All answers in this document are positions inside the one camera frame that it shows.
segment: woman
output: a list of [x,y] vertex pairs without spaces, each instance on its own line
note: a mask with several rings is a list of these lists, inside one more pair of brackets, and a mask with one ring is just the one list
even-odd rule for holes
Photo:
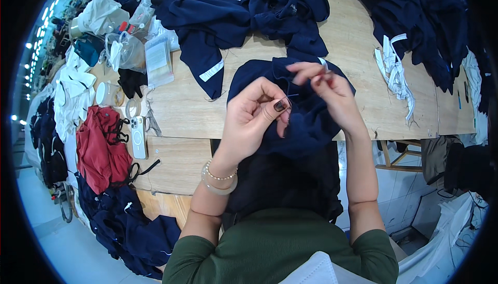
[[218,243],[221,214],[237,185],[238,164],[256,152],[274,120],[281,138],[288,125],[290,106],[284,92],[261,77],[227,105],[221,143],[203,168],[163,283],[278,283],[304,263],[313,263],[310,257],[316,252],[325,252],[333,263],[371,281],[395,283],[398,264],[377,206],[371,141],[348,82],[318,63],[294,63],[287,69],[297,73],[297,85],[311,79],[313,90],[344,131],[349,241],[317,213],[274,208],[247,215]]

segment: white trim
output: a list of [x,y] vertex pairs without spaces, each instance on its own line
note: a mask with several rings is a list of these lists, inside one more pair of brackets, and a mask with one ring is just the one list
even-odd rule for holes
[[215,64],[211,69],[204,72],[199,77],[204,82],[207,82],[212,76],[214,76],[216,73],[218,73],[218,71],[220,71],[224,66],[225,66],[225,62],[223,61],[223,58],[222,58],[219,63]]

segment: red garment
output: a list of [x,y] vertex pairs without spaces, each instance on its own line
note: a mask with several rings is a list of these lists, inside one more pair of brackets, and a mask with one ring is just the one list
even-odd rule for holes
[[78,171],[96,194],[104,192],[111,182],[124,181],[133,161],[126,144],[114,140],[115,133],[104,135],[116,130],[119,119],[120,114],[111,107],[92,106],[76,132]]

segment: clear plastic bag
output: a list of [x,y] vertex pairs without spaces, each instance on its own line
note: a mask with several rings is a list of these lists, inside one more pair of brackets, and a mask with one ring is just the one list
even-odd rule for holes
[[106,55],[116,72],[118,68],[147,72],[145,46],[126,31],[106,35]]
[[139,6],[135,10],[135,13],[129,19],[129,23],[136,27],[140,27],[140,24],[145,26],[155,12],[155,9],[151,6],[152,2],[150,0],[141,0]]
[[174,80],[169,52],[169,37],[166,33],[146,42],[148,88],[156,88]]
[[156,16],[154,15],[150,20],[149,34],[146,36],[146,39],[152,40],[153,38],[156,38],[163,34],[167,34],[168,36],[170,51],[176,51],[180,49],[180,45],[178,44],[178,36],[176,35],[176,32],[174,30],[168,30],[165,27],[163,27],[161,25],[161,21],[159,19],[156,19]]

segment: fingernail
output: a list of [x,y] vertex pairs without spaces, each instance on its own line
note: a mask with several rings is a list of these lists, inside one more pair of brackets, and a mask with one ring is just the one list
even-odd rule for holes
[[285,98],[279,100],[274,106],[273,108],[275,109],[276,112],[282,112],[284,111],[285,109],[287,109],[287,104],[283,101]]

